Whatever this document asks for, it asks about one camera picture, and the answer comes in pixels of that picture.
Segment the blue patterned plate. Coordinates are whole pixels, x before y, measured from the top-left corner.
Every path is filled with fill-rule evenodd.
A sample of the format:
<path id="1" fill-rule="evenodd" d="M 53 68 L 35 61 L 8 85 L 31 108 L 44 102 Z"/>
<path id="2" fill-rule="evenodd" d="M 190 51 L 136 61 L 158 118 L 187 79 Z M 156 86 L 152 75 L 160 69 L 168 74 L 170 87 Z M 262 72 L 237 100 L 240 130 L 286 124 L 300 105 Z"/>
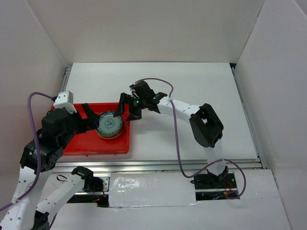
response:
<path id="1" fill-rule="evenodd" d="M 124 121 L 121 116 L 113 117 L 114 111 L 105 111 L 100 115 L 97 130 L 103 134 L 115 134 L 124 128 Z"/>

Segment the black plate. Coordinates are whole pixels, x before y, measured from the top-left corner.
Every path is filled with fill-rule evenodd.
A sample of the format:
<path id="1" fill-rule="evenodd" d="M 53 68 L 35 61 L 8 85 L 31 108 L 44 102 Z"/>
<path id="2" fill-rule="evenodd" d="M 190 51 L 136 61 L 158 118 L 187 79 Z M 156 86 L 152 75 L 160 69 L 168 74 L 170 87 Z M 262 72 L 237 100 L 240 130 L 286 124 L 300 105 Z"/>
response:
<path id="1" fill-rule="evenodd" d="M 123 132 L 123 130 L 115 133 L 115 134 L 103 134 L 101 132 L 99 132 L 98 130 L 96 130 L 96 133 L 98 134 L 99 137 L 104 138 L 104 139 L 114 139 L 117 138 L 118 136 L 121 135 L 121 133 Z"/>

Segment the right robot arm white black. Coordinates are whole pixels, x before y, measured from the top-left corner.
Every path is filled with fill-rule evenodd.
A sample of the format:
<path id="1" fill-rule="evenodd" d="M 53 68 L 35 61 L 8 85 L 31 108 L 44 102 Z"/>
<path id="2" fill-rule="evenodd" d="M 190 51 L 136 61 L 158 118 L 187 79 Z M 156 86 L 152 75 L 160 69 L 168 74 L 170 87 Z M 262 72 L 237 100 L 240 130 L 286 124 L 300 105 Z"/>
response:
<path id="1" fill-rule="evenodd" d="M 208 164 L 204 167 L 213 187 L 221 187 L 226 180 L 228 167 L 223 160 L 221 138 L 224 126 L 210 104 L 193 105 L 175 100 L 171 94 L 155 93 L 145 79 L 130 86 L 131 94 L 122 93 L 114 117 L 124 114 L 128 107 L 127 121 L 140 120 L 142 110 L 170 115 L 174 123 L 178 119 L 187 122 L 196 142 L 205 149 Z"/>

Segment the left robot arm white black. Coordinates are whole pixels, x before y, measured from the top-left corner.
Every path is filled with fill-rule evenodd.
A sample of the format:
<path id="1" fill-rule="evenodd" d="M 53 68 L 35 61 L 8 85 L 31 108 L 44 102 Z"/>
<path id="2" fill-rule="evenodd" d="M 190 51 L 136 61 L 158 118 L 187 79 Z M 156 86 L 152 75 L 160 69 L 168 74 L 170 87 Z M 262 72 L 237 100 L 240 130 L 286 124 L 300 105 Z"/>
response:
<path id="1" fill-rule="evenodd" d="M 40 200 L 56 162 L 72 138 L 98 127 L 99 115 L 87 103 L 83 103 L 82 108 L 86 119 L 78 111 L 69 113 L 65 108 L 54 108 L 42 119 L 42 128 L 34 132 L 34 140 L 24 148 L 13 199 L 1 208 L 6 211 L 0 222 L 2 230 L 48 230 L 59 210 L 75 193 L 94 187 L 94 173 L 78 166 L 58 189 Z"/>

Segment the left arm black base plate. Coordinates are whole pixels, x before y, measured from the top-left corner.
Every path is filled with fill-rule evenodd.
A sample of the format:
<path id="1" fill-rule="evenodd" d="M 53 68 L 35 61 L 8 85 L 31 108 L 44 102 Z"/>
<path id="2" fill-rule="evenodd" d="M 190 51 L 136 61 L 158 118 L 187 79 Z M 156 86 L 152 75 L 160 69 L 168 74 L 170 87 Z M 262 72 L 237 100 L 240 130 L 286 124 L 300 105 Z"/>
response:
<path id="1" fill-rule="evenodd" d="M 85 192 L 108 192 L 109 190 L 109 177 L 90 177 L 84 181 L 84 187 L 82 189 Z"/>

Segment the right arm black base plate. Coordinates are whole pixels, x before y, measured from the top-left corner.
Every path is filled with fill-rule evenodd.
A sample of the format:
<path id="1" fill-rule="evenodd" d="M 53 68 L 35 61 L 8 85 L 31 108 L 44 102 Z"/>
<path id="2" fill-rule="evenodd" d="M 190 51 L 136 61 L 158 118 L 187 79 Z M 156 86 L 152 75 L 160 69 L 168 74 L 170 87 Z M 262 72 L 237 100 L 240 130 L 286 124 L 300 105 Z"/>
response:
<path id="1" fill-rule="evenodd" d="M 190 181 L 194 184 L 196 190 L 204 189 L 224 189 L 233 190 L 237 188 L 235 176 L 233 173 L 228 173 L 226 177 L 219 183 L 211 181 L 208 174 L 199 174 Z"/>

